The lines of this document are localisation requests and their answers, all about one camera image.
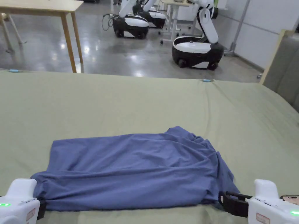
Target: polished gray floor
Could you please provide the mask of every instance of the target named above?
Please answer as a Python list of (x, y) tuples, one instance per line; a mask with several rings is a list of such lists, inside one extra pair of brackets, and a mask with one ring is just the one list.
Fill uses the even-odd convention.
[[(150, 29), (144, 40), (117, 38), (113, 28), (104, 31), (103, 14), (118, 12), (110, 0), (84, 3), (76, 12), (84, 66), (81, 68), (70, 16), (69, 29), (78, 72), (125, 76), (182, 79), (218, 79), (257, 82), (257, 70), (238, 57), (223, 57), (216, 71), (179, 68), (171, 57), (171, 43), (160, 45), (157, 29)], [(19, 45), (12, 25), (7, 22), (15, 49), (7, 53), (0, 31), (0, 68), (34, 71), (72, 72), (61, 20), (58, 17), (13, 15), (21, 38)]]

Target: caster wheel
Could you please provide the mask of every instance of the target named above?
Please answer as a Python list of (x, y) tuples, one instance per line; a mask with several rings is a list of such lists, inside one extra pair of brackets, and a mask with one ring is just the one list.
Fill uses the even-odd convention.
[(216, 68), (218, 68), (218, 63), (217, 62), (211, 64), (210, 67), (209, 67), (209, 69), (212, 70), (212, 71), (214, 71)]
[(139, 34), (138, 39), (144, 39), (144, 38), (145, 38), (145, 33)]
[(185, 67), (185, 65), (186, 65), (186, 61), (183, 60), (183, 59), (179, 59), (179, 61), (178, 61), (178, 66), (179, 66), (180, 68), (183, 68), (183, 67)]
[(115, 35), (116, 35), (118, 38), (121, 37), (121, 34), (120, 34), (119, 30), (116, 30), (116, 31), (115, 31)]

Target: wooden table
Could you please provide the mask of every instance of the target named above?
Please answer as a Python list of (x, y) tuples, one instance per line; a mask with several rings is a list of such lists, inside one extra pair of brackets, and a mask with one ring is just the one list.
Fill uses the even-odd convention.
[(68, 47), (68, 54), (71, 61), (72, 70), (77, 72), (74, 54), (72, 50), (70, 33), (66, 15), (68, 13), (72, 16), (73, 26), (75, 30), (75, 37), (79, 51), (80, 63), (83, 63), (81, 45), (78, 34), (78, 27), (76, 22), (75, 11), (80, 7), (83, 1), (74, 0), (0, 0), (0, 23), (4, 28), (4, 36), (7, 41), (8, 48), (12, 48), (8, 31), (4, 23), (1, 13), (6, 14), (23, 14), (23, 15), (36, 15), (36, 16), (59, 16), (61, 17), (63, 31)]
[(169, 14), (167, 30), (164, 30), (161, 32), (170, 33), (172, 15), (173, 15), (173, 12), (175, 12), (174, 18), (173, 18), (173, 29), (172, 29), (172, 33), (171, 33), (171, 38), (170, 39), (162, 39), (161, 40), (161, 44), (162, 44), (164, 41), (172, 42), (172, 41), (174, 41), (174, 39), (176, 37), (176, 24), (178, 22), (179, 7), (180, 6), (189, 7), (189, 6), (193, 6), (193, 4), (187, 3), (186, 0), (184, 0), (183, 2), (175, 2), (174, 0), (161, 0), (161, 2), (165, 5), (170, 5), (170, 14)]

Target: white wall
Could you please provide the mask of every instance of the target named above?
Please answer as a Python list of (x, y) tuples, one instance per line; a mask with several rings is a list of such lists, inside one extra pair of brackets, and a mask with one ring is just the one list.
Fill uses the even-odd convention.
[[(228, 0), (227, 11), (214, 20), (219, 42), (230, 48), (246, 0)], [(265, 68), (282, 29), (293, 30), (299, 18), (299, 0), (251, 0), (235, 49), (236, 54)]]

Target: green bedsheet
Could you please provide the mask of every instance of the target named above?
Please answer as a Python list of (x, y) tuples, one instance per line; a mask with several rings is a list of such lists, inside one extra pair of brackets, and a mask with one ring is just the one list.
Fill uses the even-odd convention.
[[(181, 126), (211, 141), (243, 194), (269, 179), (298, 194), (299, 114), (253, 83), (0, 71), (0, 195), (47, 168), (53, 140), (160, 133)], [(211, 206), (47, 212), (38, 223), (246, 223)]]

